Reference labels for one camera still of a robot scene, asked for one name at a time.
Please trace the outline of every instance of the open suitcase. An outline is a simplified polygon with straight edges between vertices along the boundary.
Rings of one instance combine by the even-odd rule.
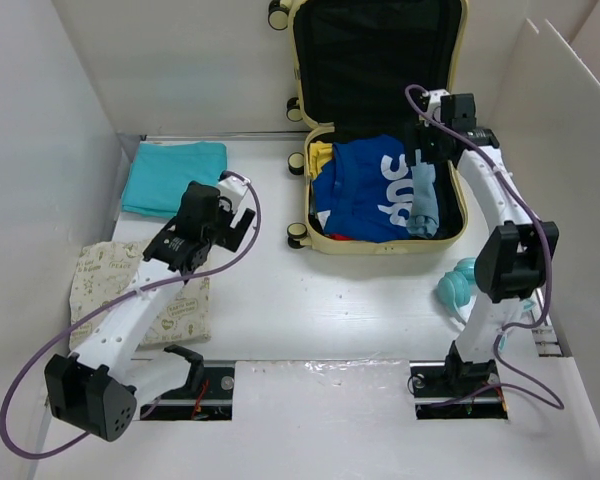
[[[388,134],[403,141],[417,117],[404,89],[449,89],[467,13],[466,0],[273,0],[269,24],[289,27],[298,97],[287,117],[312,128],[289,170],[304,175],[305,217],[287,230],[289,246],[329,254],[431,252],[449,247],[466,227],[466,204],[451,163],[436,166],[439,228],[432,239],[385,243],[334,240],[312,211],[308,174],[313,142],[346,143]]]

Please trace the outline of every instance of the headphones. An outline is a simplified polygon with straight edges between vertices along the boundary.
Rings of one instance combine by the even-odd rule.
[[[469,305],[471,301],[472,288],[476,284],[475,258],[464,258],[458,262],[452,272],[447,272],[438,282],[436,296],[447,311],[463,325],[467,319],[460,313],[460,308]],[[531,310],[535,303],[526,299],[523,311]]]

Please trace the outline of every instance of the clothes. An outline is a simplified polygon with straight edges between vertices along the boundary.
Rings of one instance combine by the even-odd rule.
[[[227,147],[221,143],[141,143],[122,194],[122,210],[171,218],[191,181],[215,186],[226,169]]]
[[[416,166],[413,172],[413,206],[407,220],[407,230],[411,235],[431,239],[438,231],[438,200],[433,182],[436,169],[433,165],[421,162],[422,154],[416,150]]]
[[[69,297],[72,325],[125,292],[149,242],[101,242],[82,249]],[[206,271],[207,265],[198,271]],[[156,317],[140,345],[209,340],[208,314],[209,277],[189,280]],[[69,348],[80,345],[106,315],[98,315],[71,333]]]
[[[435,171],[432,176],[428,165],[422,165],[425,168],[416,170],[414,179],[400,141],[380,135],[334,143],[333,151],[334,161],[326,163],[313,182],[316,216],[325,235],[375,243],[407,240],[411,237],[407,222],[415,204],[418,216],[413,231],[435,234]],[[420,193],[423,198],[417,203],[415,196]]]
[[[314,142],[309,145],[309,176],[315,180],[323,167],[333,160],[333,145],[331,143]]]

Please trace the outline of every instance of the white floor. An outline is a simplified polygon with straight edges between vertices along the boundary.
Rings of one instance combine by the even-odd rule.
[[[433,289],[487,237],[468,189],[469,227],[445,252],[295,251],[285,232],[302,219],[302,180],[288,173],[286,158],[301,142],[225,143],[230,168],[261,196],[262,237],[212,279],[212,339],[191,348],[209,360],[266,361],[238,364],[234,419],[138,422],[113,444],[89,438],[41,462],[36,479],[600,479],[600,430],[575,363],[539,358],[526,332],[512,336],[506,355],[554,387],[565,412],[509,393],[508,422],[415,420],[405,359],[444,358],[459,326]],[[114,239],[148,238],[160,226],[122,214]],[[212,253],[213,266],[230,258]],[[324,359],[367,360],[316,361]],[[75,433],[52,421],[44,449]]]

